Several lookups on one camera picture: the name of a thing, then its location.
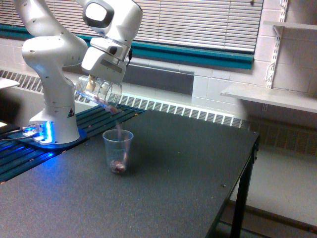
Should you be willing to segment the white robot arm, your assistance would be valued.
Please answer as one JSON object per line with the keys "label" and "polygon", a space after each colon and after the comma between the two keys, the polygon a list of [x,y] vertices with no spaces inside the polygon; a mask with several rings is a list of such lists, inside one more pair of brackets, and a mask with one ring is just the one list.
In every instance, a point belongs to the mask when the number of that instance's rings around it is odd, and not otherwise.
{"label": "white robot arm", "polygon": [[98,36],[86,43],[68,31],[43,0],[16,0],[15,9],[32,35],[22,47],[24,61],[40,77],[44,109],[26,131],[42,145],[79,139],[74,93],[98,104],[123,81],[143,11],[133,0],[81,0],[82,17]]}

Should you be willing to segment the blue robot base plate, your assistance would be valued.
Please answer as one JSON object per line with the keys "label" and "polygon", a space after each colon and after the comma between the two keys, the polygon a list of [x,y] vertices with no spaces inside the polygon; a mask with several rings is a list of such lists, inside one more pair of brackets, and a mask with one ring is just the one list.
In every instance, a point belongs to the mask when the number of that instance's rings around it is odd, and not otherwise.
{"label": "blue robot base plate", "polygon": [[68,150],[84,142],[87,139],[87,133],[82,129],[78,129],[78,132],[79,132],[79,138],[76,141],[63,143],[63,144],[55,143],[50,140],[45,140],[41,132],[35,133],[33,131],[15,132],[15,133],[9,134],[8,138],[17,139],[20,137],[24,137],[24,139],[18,139],[18,141],[34,148],[57,151],[57,150]]}

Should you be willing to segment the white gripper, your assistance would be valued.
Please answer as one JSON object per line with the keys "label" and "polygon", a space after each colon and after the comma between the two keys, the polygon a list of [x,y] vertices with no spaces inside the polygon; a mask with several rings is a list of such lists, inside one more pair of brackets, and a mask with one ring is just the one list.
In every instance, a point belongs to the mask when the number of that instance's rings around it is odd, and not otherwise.
{"label": "white gripper", "polygon": [[131,48],[109,38],[94,37],[90,41],[82,61],[82,69],[88,73],[87,91],[94,91],[96,78],[112,83],[121,83],[131,58]]}

